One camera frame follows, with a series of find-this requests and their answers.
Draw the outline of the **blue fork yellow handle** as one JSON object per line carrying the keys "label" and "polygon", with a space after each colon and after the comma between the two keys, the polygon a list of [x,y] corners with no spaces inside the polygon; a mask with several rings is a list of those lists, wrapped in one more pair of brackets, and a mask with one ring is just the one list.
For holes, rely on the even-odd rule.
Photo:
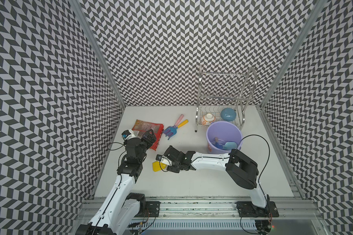
{"label": "blue fork yellow handle", "polygon": [[171,139],[176,133],[177,130],[181,127],[183,127],[184,125],[186,125],[189,121],[186,119],[184,120],[181,124],[179,124],[177,127],[172,127],[170,132],[167,134],[168,136],[168,140]]}

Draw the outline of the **yellow plastic shovel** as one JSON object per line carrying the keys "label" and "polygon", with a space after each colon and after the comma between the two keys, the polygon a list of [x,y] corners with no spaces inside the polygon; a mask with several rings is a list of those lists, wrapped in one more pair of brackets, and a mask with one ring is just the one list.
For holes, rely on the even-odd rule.
{"label": "yellow plastic shovel", "polygon": [[162,162],[155,161],[152,163],[152,167],[154,172],[166,171],[167,165]]}

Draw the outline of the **purple rake pink handle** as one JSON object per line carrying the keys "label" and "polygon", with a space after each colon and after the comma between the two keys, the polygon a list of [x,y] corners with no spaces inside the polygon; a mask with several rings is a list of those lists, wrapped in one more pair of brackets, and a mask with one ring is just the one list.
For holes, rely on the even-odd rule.
{"label": "purple rake pink handle", "polygon": [[181,114],[176,123],[173,126],[169,126],[163,131],[163,134],[168,135],[169,132],[171,132],[172,128],[175,128],[178,124],[180,124],[181,120],[183,119],[184,115]]}

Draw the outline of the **purple plastic bucket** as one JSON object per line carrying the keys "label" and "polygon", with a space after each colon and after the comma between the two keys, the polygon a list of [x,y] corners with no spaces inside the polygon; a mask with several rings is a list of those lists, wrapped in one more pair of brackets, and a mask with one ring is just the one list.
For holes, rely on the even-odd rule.
{"label": "purple plastic bucket", "polygon": [[225,142],[236,142],[240,150],[242,148],[243,134],[241,130],[234,124],[226,121],[217,121],[212,123],[206,132],[208,142],[208,152],[210,154],[224,154],[231,150],[221,150],[214,146],[214,138],[217,137]]}

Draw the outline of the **blue plastic trowel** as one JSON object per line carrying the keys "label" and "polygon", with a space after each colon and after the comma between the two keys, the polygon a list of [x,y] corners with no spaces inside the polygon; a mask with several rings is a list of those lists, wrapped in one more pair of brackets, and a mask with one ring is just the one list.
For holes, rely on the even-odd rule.
{"label": "blue plastic trowel", "polygon": [[217,137],[214,138],[214,146],[221,150],[232,150],[238,147],[236,142],[225,142]]}

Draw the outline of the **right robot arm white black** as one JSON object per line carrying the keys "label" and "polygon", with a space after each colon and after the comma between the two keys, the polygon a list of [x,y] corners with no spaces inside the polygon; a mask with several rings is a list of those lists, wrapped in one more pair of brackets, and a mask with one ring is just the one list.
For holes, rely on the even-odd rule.
{"label": "right robot arm white black", "polygon": [[165,164],[165,171],[180,173],[189,170],[217,170],[226,172],[239,187],[249,191],[253,206],[265,209],[269,196],[260,185],[260,173],[257,163],[238,149],[225,154],[204,154],[195,151],[183,153],[169,146],[164,154],[158,154],[156,160]]}

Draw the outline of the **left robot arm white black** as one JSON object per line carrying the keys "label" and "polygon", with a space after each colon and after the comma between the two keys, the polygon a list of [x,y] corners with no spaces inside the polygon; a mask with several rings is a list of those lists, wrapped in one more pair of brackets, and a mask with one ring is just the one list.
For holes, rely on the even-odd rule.
{"label": "left robot arm white black", "polygon": [[77,228],[76,235],[122,235],[136,215],[142,215],[144,194],[132,193],[147,156],[147,150],[157,141],[152,129],[136,137],[132,130],[122,133],[125,152],[119,157],[118,176],[105,201],[87,224]]}

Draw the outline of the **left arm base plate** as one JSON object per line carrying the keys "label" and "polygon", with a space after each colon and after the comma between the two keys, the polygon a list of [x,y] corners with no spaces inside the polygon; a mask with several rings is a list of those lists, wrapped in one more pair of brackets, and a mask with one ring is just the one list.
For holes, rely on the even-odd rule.
{"label": "left arm base plate", "polygon": [[134,217],[159,217],[160,205],[160,201],[141,202],[139,212]]}

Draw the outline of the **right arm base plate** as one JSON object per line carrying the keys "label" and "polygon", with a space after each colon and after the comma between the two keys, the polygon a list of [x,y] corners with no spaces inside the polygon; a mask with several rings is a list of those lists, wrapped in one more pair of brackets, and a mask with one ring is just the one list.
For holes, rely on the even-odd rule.
{"label": "right arm base plate", "polygon": [[236,202],[240,217],[279,217],[275,202],[270,201],[265,208],[254,206],[251,201]]}

